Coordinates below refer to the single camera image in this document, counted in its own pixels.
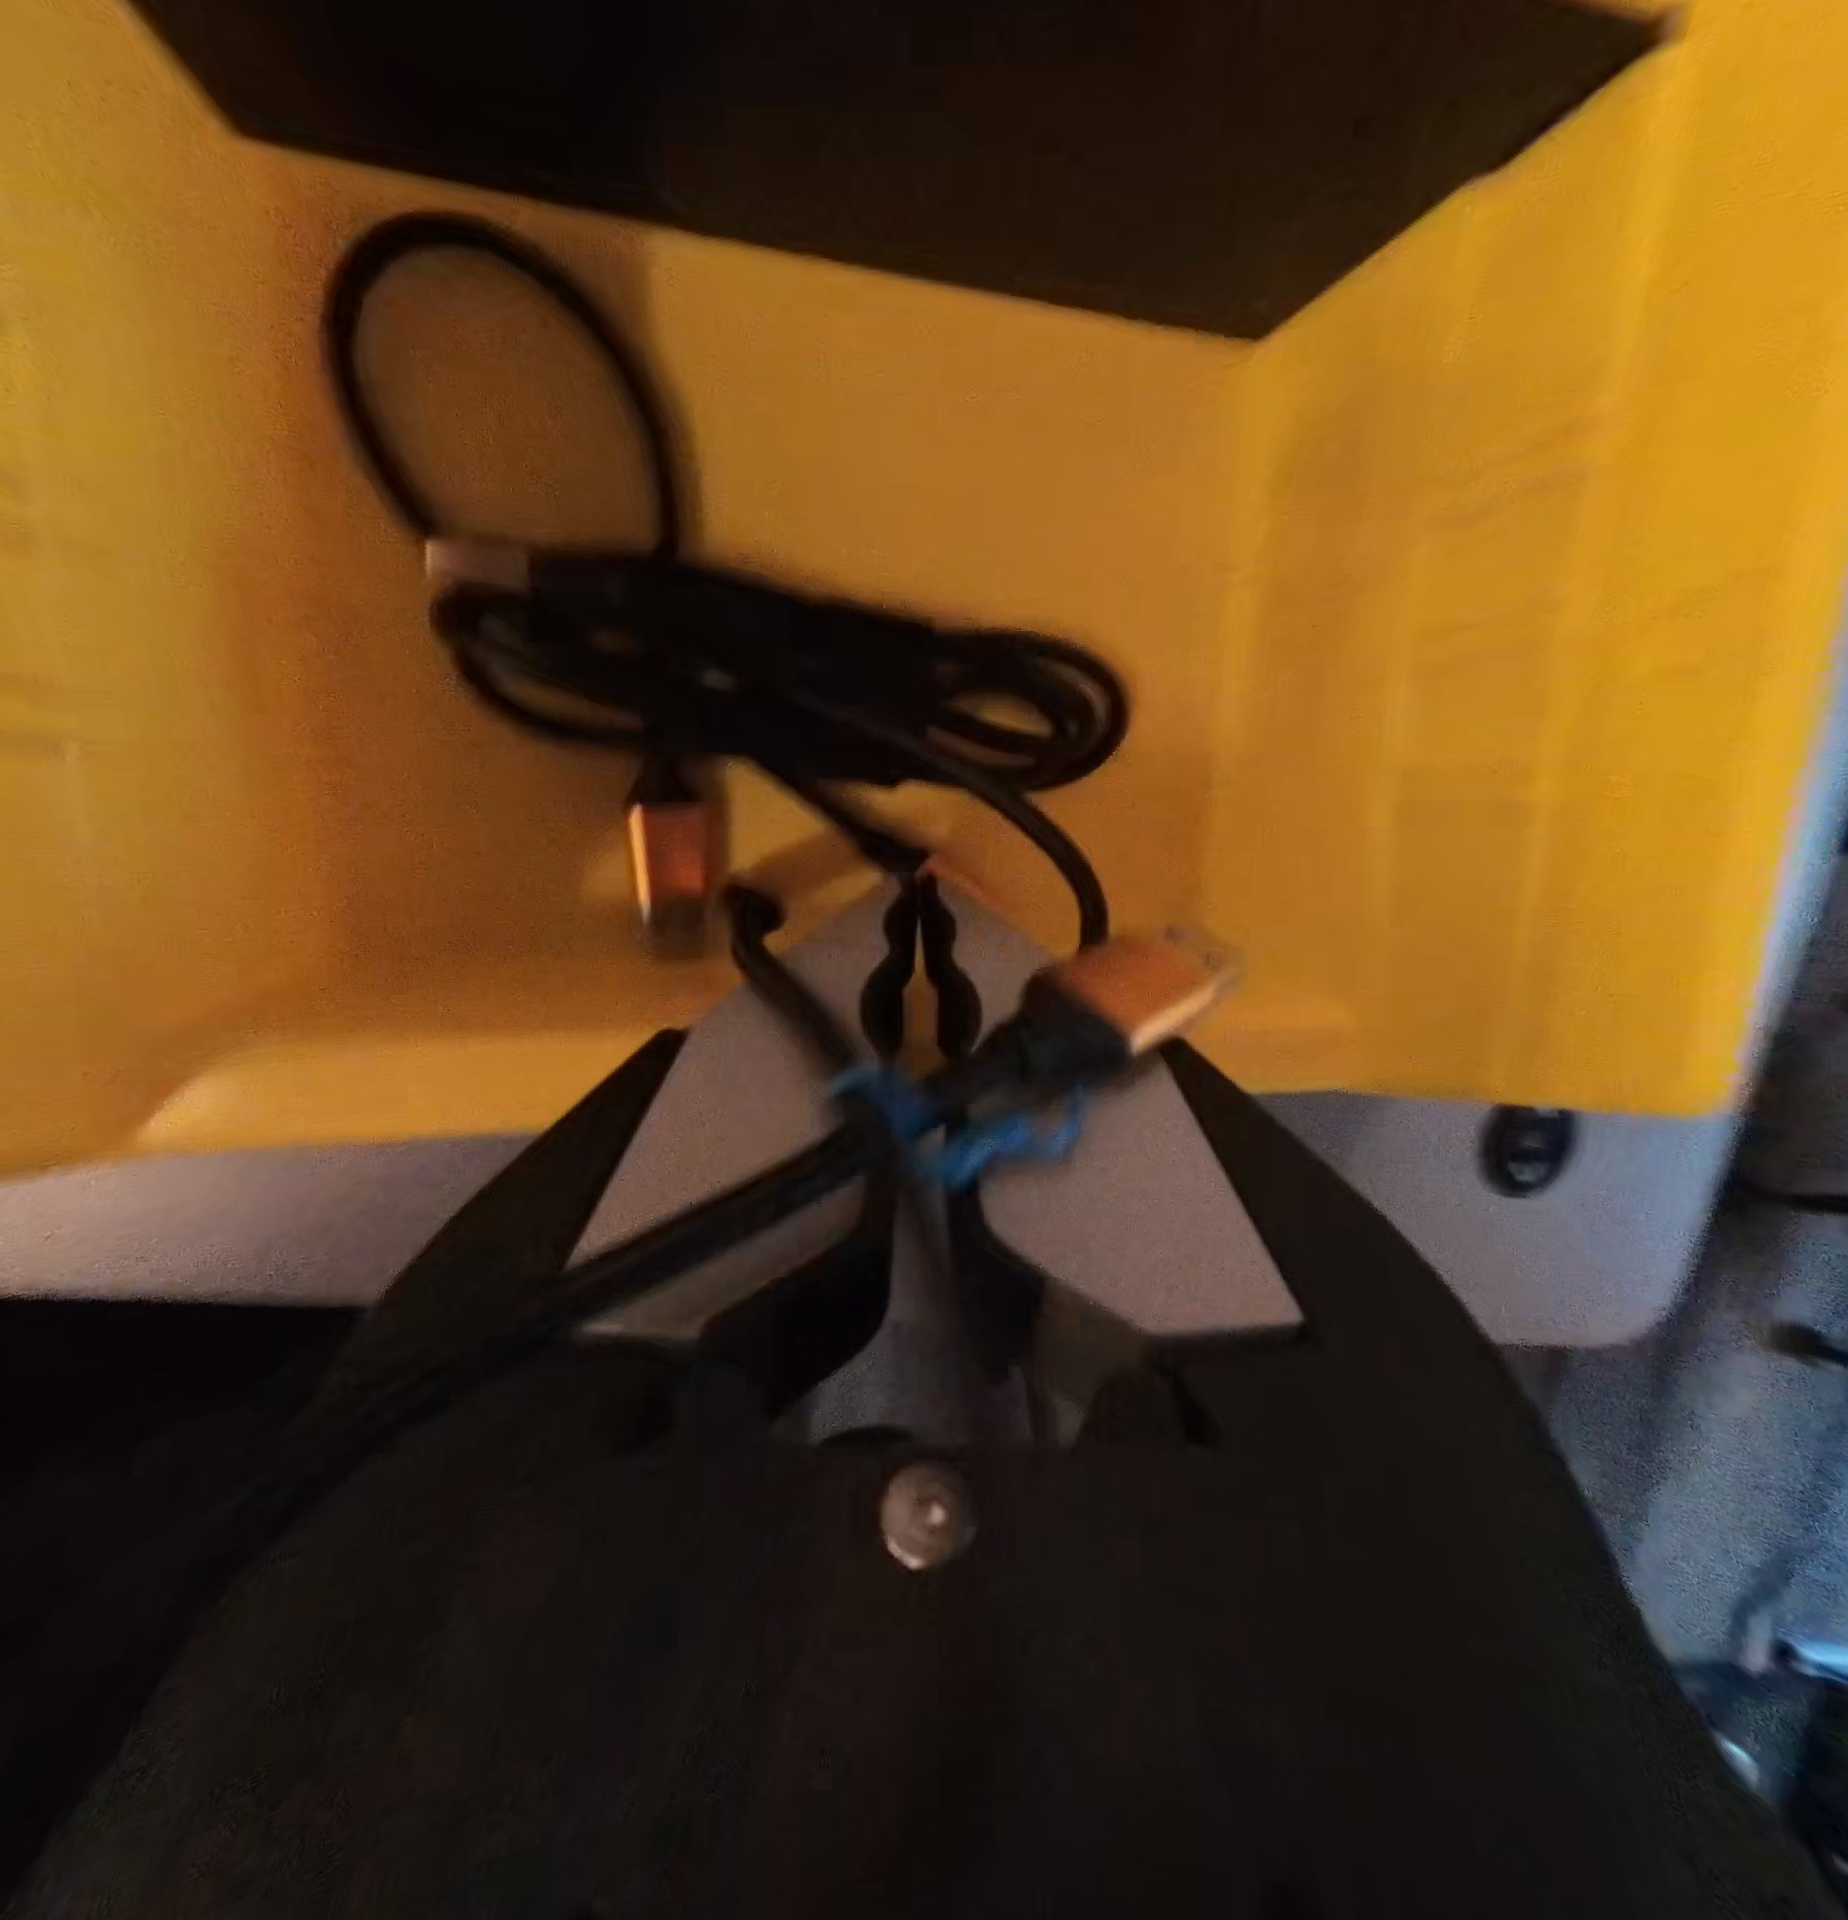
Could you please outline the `yellow plastic bin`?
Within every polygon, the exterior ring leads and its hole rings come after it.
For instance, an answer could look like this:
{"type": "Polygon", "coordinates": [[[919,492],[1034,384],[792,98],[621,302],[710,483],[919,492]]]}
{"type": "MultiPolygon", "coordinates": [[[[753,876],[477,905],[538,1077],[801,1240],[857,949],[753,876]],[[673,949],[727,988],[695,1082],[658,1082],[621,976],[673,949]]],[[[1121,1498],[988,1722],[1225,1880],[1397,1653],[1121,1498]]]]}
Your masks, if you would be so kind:
{"type": "Polygon", "coordinates": [[[711,564],[1088,645],[1258,1092],[1706,1117],[1848,636],[1848,5],[0,5],[0,1176],[530,1132],[722,988],[428,633],[326,276],[542,246],[711,564]]]}

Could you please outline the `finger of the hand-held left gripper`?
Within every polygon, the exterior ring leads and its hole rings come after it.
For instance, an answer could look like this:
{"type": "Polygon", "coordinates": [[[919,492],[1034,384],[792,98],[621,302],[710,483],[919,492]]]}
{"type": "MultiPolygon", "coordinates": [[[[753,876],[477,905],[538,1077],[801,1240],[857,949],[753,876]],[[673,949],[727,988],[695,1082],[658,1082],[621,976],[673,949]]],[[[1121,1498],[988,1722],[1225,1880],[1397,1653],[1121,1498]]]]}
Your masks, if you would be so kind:
{"type": "Polygon", "coordinates": [[[1054,1094],[942,1194],[960,1318],[1004,1414],[1068,1440],[1102,1384],[1303,1326],[1165,1048],[1054,1094]]]}
{"type": "MultiPolygon", "coordinates": [[[[862,981],[886,954],[888,886],[804,930],[770,958],[837,1022],[831,1063],[753,988],[690,1026],[609,1176],[576,1258],[590,1261],[769,1165],[837,1122],[833,1080],[867,1056],[862,981]]],[[[888,1313],[901,1190],[860,1181],[819,1198],[632,1304],[584,1336],[687,1348],[738,1371],[769,1414],[792,1414],[875,1339],[888,1313]]]]}

